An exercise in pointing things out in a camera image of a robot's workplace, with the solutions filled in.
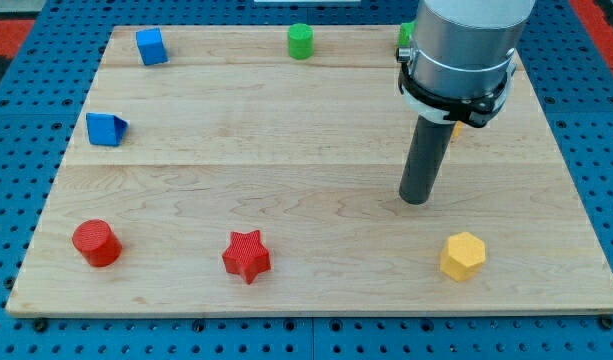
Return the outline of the yellow block behind arm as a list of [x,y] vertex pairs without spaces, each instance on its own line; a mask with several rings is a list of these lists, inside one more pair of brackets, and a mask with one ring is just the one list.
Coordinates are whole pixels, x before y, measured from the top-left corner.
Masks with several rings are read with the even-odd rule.
[[451,134],[451,139],[452,140],[456,139],[460,135],[461,130],[462,130],[462,125],[463,125],[462,122],[457,122],[455,124],[455,126],[453,128],[453,131],[452,131],[452,134]]

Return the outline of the green block behind arm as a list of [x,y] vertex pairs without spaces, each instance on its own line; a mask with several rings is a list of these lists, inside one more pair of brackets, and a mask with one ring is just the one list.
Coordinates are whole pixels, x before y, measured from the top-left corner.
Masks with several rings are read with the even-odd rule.
[[415,30],[416,22],[403,22],[399,26],[399,35],[397,40],[398,47],[411,47],[412,35]]

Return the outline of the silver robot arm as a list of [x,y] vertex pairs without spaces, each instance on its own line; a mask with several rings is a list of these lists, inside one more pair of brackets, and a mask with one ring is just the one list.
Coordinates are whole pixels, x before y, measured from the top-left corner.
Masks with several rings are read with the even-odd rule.
[[421,0],[407,43],[396,50],[398,87],[438,125],[482,128],[503,108],[516,46],[534,0]]

